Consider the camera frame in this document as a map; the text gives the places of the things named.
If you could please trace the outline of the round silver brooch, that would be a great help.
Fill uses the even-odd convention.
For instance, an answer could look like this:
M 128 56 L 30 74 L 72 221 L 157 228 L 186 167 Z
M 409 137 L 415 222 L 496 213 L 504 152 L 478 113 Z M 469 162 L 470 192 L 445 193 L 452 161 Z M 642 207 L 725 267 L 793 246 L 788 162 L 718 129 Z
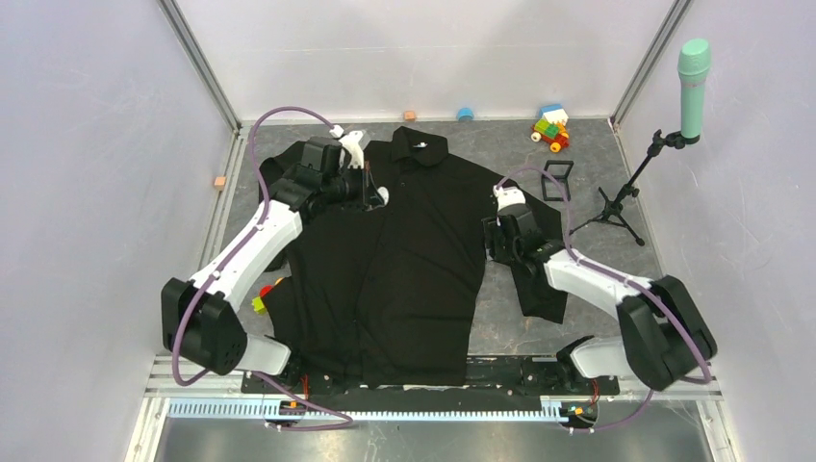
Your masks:
M 378 187 L 376 192 L 377 192 L 377 195 L 378 195 L 378 197 L 380 199 L 381 204 L 383 206 L 386 206 L 388 204 L 388 202 L 389 202 L 389 197 L 390 197 L 388 189 L 385 188 L 385 187 Z

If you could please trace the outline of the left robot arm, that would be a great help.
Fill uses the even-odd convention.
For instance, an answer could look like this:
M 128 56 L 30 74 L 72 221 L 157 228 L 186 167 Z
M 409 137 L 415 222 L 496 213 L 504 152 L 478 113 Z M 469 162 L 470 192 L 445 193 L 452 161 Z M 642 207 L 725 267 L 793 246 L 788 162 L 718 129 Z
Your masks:
M 373 181 L 365 159 L 370 139 L 362 130 L 337 140 L 312 137 L 300 159 L 272 184 L 250 221 L 218 256 L 185 280 L 172 278 L 161 291 L 162 327 L 178 383 L 180 360 L 204 372 L 265 372 L 279 392 L 301 382 L 302 367 L 284 344 L 248 334 L 237 317 L 240 303 L 272 260 L 298 238 L 305 225 L 340 204 L 354 212 L 383 207 L 388 193 Z

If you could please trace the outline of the black shirt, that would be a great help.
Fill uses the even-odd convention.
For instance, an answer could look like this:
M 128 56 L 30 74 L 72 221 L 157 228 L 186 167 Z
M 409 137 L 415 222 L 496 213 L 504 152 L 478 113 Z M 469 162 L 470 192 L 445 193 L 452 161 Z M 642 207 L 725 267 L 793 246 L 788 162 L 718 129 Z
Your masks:
M 334 206 L 304 227 L 264 299 L 274 337 L 302 365 L 371 387 L 461 386 L 501 176 L 406 126 L 365 156 L 388 204 Z

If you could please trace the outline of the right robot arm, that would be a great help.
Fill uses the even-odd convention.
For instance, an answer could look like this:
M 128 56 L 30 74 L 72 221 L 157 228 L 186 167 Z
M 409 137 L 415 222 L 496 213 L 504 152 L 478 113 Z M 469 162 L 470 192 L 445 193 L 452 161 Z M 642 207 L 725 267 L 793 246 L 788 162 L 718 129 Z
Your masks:
M 558 385 L 579 393 L 594 378 L 634 377 L 654 391 L 711 381 L 717 346 L 684 285 L 633 276 L 546 238 L 524 200 L 497 204 L 483 221 L 489 257 L 512 271 L 523 312 L 542 319 L 574 295 L 617 321 L 617 337 L 587 336 L 562 348 Z

